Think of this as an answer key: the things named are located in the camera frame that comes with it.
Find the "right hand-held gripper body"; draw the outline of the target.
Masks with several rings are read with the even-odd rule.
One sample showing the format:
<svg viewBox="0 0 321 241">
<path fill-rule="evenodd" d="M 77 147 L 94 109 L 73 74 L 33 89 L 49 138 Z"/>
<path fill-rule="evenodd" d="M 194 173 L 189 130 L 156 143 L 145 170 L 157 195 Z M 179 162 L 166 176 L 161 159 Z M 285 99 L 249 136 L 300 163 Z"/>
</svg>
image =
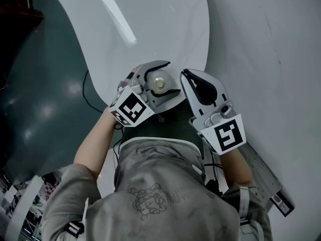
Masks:
<svg viewBox="0 0 321 241">
<path fill-rule="evenodd" d="M 219 156 L 246 143 L 242 117 L 234 115 L 231 100 L 199 117 L 192 117 L 189 123 L 209 150 Z"/>
</svg>

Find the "person's left hand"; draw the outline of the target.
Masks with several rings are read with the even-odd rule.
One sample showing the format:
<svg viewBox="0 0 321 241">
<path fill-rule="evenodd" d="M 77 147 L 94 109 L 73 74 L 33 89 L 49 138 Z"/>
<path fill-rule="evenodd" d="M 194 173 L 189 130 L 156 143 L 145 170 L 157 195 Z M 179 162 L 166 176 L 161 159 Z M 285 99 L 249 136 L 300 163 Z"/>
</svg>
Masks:
<svg viewBox="0 0 321 241">
<path fill-rule="evenodd" d="M 124 88 L 125 86 L 127 86 L 130 83 L 130 81 L 133 78 L 133 76 L 136 73 L 136 71 L 139 69 L 139 67 L 140 67 L 140 65 L 138 65 L 135 68 L 133 68 L 131 70 L 131 72 L 127 75 L 127 77 L 124 80 L 119 82 L 118 88 L 120 88 L 120 87 Z"/>
</svg>

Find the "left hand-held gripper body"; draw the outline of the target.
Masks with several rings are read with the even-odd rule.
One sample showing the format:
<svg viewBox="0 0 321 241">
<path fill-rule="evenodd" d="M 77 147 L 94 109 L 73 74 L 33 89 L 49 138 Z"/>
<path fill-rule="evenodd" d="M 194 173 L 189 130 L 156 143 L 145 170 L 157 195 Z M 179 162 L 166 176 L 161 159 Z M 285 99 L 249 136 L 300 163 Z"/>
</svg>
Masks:
<svg viewBox="0 0 321 241">
<path fill-rule="evenodd" d="M 136 127 L 154 114 L 148 112 L 147 91 L 149 86 L 140 82 L 140 68 L 136 71 L 130 83 L 117 89 L 117 94 L 108 111 L 125 127 Z"/>
</svg>

